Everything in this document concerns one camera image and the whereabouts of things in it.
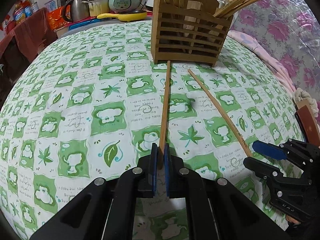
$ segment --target table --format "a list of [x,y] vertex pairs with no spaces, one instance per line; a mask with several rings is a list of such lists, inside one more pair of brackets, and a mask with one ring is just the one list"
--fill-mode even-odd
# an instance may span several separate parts
[[20,52],[32,62],[38,55],[38,48],[44,40],[48,44],[57,39],[47,22],[47,8],[41,8],[15,26],[0,42],[0,57],[13,37],[17,41]]
[[[0,113],[1,210],[30,236],[96,177],[114,179],[159,143],[166,63],[154,65],[151,21],[102,25],[61,38],[25,71]],[[252,149],[262,141],[302,140],[291,96],[247,48],[227,37],[214,69],[172,65],[168,143],[185,166],[208,179],[225,177],[285,229],[268,204],[266,184],[190,68],[227,111]],[[301,171],[266,160],[287,176]],[[138,199],[133,239],[186,239],[185,202],[168,200],[163,173],[157,197]]]

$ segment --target green leaf print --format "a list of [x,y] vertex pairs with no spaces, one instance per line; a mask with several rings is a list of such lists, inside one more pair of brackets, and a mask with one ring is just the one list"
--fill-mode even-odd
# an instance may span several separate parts
[[42,74],[42,76],[40,77],[40,79],[42,79],[46,74],[47,74],[47,72],[44,73],[44,74]]
[[44,150],[44,152],[42,150],[39,149],[39,153],[40,155],[38,156],[41,161],[39,162],[39,164],[43,161],[44,165],[47,166],[47,163],[52,163],[52,159],[49,158],[49,155],[50,155],[50,152],[49,152],[49,148],[48,147],[47,149]]
[[8,113],[10,113],[10,112],[11,112],[11,110],[12,110],[12,106],[13,106],[13,105],[11,105],[11,107],[10,107],[10,109],[9,109]]
[[54,105],[55,103],[58,103],[61,100],[62,97],[62,93],[58,94],[52,101],[52,105]]
[[117,144],[120,142],[117,141],[115,144],[111,144],[110,146],[107,147],[107,149],[104,151],[104,161],[106,162],[106,165],[109,167],[111,166],[111,163],[113,159],[116,157],[118,153],[118,147]]
[[71,68],[79,67],[79,64],[78,64],[78,62],[76,62],[76,63],[74,63],[74,64],[70,65],[69,67],[71,67]]
[[198,133],[197,130],[195,130],[195,128],[193,127],[193,125],[191,125],[188,128],[188,133],[182,132],[182,131],[178,131],[178,133],[182,136],[180,138],[180,140],[188,140],[187,144],[185,147],[188,146],[190,141],[193,141],[195,144],[198,144],[197,141],[202,140],[204,137],[203,136],[196,136],[196,134]]
[[13,159],[17,153],[17,147],[18,146],[15,146],[13,149],[12,149],[12,152],[11,152],[11,159]]
[[119,56],[114,56],[114,57],[112,57],[110,60],[111,60],[112,62],[114,62],[117,58],[119,58]]
[[11,203],[12,206],[12,211],[14,213],[14,216],[18,215],[19,216],[19,211],[17,210],[17,206],[15,206],[13,203]]
[[217,87],[222,84],[222,80],[220,79],[210,79]]
[[239,118],[239,126],[241,127],[242,130],[245,131],[245,121],[243,119],[243,115]]
[[263,113],[264,116],[267,116],[267,117],[269,117],[269,115],[270,115],[270,113],[268,113],[268,111],[266,110],[265,107],[263,108],[262,113]]
[[245,79],[244,79],[244,77],[243,77],[243,76],[241,76],[241,81],[242,81],[242,83],[243,83],[243,84],[245,84],[245,83],[246,83],[246,81],[245,81]]
[[27,109],[30,109],[30,106],[31,106],[31,105],[30,105],[30,103],[28,102],[28,104],[24,106],[23,112],[25,112]]
[[120,87],[115,87],[117,84],[115,84],[114,86],[110,86],[108,85],[107,88],[102,88],[100,90],[103,90],[105,91],[103,94],[104,94],[104,98],[106,98],[107,96],[109,96],[112,92],[115,92],[115,93],[120,93],[119,92],[119,89]]

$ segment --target chopstick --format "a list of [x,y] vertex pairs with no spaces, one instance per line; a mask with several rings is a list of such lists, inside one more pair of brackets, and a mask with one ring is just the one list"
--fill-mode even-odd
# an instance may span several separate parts
[[239,10],[241,10],[242,8],[247,7],[248,5],[253,4],[253,3],[257,2],[257,1],[259,1],[259,0],[248,0],[248,1],[246,1],[245,3],[243,3],[242,5],[239,5],[239,6],[235,7],[232,11],[229,11],[227,14],[225,14],[225,15],[223,16],[223,18],[228,19],[231,15],[233,15],[233,14],[236,13],[237,11],[239,11]]
[[235,12],[256,1],[258,0],[233,0],[224,8],[217,10],[213,16],[217,18],[229,18]]
[[207,94],[207,96],[210,98],[211,102],[214,104],[214,106],[217,108],[223,119],[226,121],[226,123],[229,125],[230,129],[238,139],[242,149],[244,150],[247,157],[252,157],[252,153],[243,139],[241,133],[238,131],[236,126],[231,121],[230,117],[227,115],[226,111],[221,107],[219,102],[211,95],[211,93],[207,90],[207,88],[203,85],[203,83],[197,78],[197,76],[192,72],[192,70],[188,69],[189,74],[195,79],[195,81],[199,84],[199,86],[203,89],[203,91]]
[[170,78],[171,78],[171,61],[167,62],[167,72],[165,76],[165,86],[164,86],[164,97],[163,97],[163,107],[162,107],[162,117],[161,117],[161,127],[160,127],[160,141],[159,141],[159,154],[158,154],[158,169],[161,170],[163,166],[163,155],[165,147],[165,136],[167,133],[167,116],[168,116],[168,105],[169,105],[169,95],[170,95]]

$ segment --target food package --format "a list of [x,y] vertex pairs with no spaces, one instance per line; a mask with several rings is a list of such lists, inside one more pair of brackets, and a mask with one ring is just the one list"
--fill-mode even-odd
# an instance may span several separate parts
[[[62,14],[61,14],[62,9],[63,9],[63,6],[48,13],[47,17],[48,17],[51,30],[59,29],[65,26],[66,24],[68,24],[68,22],[66,22],[62,17]],[[67,7],[66,15],[68,18],[70,18],[70,6]]]

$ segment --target electric kettle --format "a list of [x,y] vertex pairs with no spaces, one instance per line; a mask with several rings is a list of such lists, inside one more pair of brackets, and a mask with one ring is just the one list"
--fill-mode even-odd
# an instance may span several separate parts
[[[89,5],[82,3],[87,0],[70,0],[62,9],[62,17],[67,22],[77,22],[90,16]],[[67,6],[70,5],[70,19],[66,16]]]

